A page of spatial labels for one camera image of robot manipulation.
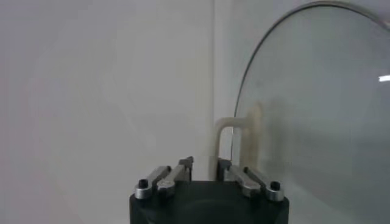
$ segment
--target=metal lever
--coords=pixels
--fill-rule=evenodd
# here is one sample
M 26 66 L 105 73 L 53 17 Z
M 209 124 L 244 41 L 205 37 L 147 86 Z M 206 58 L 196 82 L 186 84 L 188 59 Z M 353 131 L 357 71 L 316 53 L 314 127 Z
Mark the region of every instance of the metal lever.
M 175 181 L 191 181 L 191 169 L 194 162 L 193 157 L 181 159 L 166 178 L 157 183 L 158 193 L 164 197 L 172 196 L 175 193 Z
M 260 184 L 250 179 L 238 166 L 232 165 L 227 171 L 225 181 L 237 181 L 245 196 L 251 198 L 260 193 Z
M 248 177 L 259 183 L 261 187 L 265 189 L 268 200 L 283 201 L 285 194 L 278 181 L 269 181 L 262 173 L 248 167 L 244 168 L 244 172 L 248 175 Z
M 146 179 L 140 179 L 134 188 L 135 198 L 146 199 L 152 196 L 156 183 L 167 176 L 170 170 L 169 166 L 160 166 L 153 170 Z

